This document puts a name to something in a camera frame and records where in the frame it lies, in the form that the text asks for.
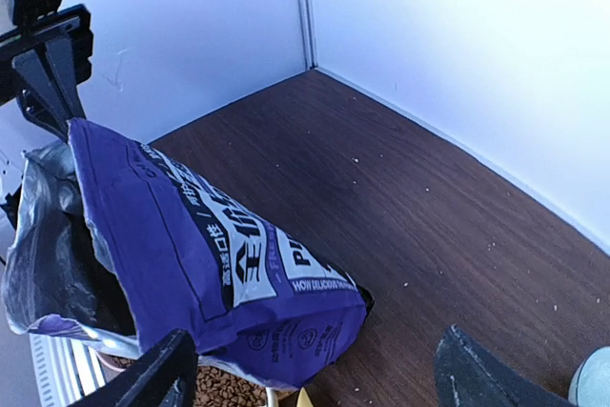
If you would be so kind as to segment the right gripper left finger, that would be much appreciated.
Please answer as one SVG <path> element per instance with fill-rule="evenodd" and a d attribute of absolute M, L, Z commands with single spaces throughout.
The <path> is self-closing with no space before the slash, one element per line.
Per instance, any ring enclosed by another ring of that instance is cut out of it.
<path fill-rule="evenodd" d="M 197 354 L 193 339 L 174 330 L 110 383 L 74 402 L 76 407 L 192 406 Z"/>

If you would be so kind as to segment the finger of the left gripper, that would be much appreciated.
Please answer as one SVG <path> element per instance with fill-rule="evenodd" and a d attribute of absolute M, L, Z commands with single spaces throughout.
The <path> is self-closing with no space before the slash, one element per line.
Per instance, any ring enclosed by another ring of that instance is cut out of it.
<path fill-rule="evenodd" d="M 69 121 L 86 117 L 77 92 L 70 38 L 54 37 L 17 54 L 11 69 L 22 86 L 17 102 L 25 119 L 67 140 Z"/>

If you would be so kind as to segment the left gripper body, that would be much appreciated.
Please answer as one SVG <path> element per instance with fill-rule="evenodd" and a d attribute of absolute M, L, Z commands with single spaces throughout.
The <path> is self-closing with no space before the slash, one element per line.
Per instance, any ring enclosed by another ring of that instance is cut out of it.
<path fill-rule="evenodd" d="M 23 85 L 13 75 L 12 58 L 24 51 L 34 49 L 37 45 L 56 36 L 64 35 L 71 40 L 76 84 L 81 84 L 92 76 L 91 13 L 83 4 L 80 4 L 38 20 L 29 33 L 14 29 L 1 36 L 2 105 L 14 99 L 23 89 Z"/>

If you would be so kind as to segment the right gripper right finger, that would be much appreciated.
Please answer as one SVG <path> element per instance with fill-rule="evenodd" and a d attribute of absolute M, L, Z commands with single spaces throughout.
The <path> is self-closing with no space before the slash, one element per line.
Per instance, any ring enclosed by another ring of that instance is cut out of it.
<path fill-rule="evenodd" d="M 447 327 L 434 356 L 439 406 L 568 406 L 520 376 L 458 326 Z"/>

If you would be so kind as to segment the yellow plastic scoop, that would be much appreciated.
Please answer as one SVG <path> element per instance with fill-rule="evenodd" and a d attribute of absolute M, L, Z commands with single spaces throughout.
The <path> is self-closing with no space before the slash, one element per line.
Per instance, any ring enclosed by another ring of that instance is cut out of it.
<path fill-rule="evenodd" d="M 305 388 L 300 389 L 295 406 L 296 407 L 314 407 Z"/>

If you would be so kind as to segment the purple pet food bag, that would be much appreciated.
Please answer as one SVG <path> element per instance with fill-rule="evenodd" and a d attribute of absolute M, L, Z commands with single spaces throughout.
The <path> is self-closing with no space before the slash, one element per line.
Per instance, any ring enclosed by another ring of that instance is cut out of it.
<path fill-rule="evenodd" d="M 136 358 L 174 330 L 199 361 L 280 390 L 355 341 L 369 293 L 163 152 L 86 120 L 25 155 L 1 284 L 18 334 Z"/>

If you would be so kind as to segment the brown kibble in cream bowl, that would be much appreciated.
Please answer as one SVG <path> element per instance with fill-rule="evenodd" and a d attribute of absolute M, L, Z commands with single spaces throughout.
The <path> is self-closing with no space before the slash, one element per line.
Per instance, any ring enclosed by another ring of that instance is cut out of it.
<path fill-rule="evenodd" d="M 198 367 L 194 407 L 265 406 L 264 388 L 214 367 Z"/>

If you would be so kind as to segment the pink cat-shaped bowl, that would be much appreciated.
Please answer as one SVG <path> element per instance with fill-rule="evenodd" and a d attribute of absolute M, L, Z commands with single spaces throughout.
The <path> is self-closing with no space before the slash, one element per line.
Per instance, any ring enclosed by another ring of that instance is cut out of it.
<path fill-rule="evenodd" d="M 97 358 L 105 367 L 117 373 L 124 372 L 134 363 L 133 359 L 103 353 L 97 353 Z"/>

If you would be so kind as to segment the cream cat-shaped bowl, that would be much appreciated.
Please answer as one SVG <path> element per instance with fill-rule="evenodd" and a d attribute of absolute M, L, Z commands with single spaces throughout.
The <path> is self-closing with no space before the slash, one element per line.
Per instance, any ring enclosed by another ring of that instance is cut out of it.
<path fill-rule="evenodd" d="M 266 394 L 266 407 L 278 407 L 279 406 L 279 398 L 278 398 L 278 394 L 277 394 L 276 390 L 266 387 L 265 394 Z"/>

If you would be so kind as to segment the light blue ceramic bowl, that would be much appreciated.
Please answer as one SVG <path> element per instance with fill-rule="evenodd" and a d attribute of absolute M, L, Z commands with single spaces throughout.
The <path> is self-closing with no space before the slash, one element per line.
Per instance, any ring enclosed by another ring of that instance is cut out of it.
<path fill-rule="evenodd" d="M 576 370 L 568 400 L 576 406 L 609 407 L 610 348 L 602 347 L 586 358 Z"/>

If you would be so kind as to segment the front aluminium rail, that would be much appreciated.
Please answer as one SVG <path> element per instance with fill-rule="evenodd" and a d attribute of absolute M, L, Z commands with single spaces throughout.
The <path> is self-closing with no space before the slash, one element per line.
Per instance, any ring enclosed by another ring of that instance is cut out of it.
<path fill-rule="evenodd" d="M 80 341 L 29 335 L 40 403 L 70 406 L 106 385 L 96 351 Z"/>

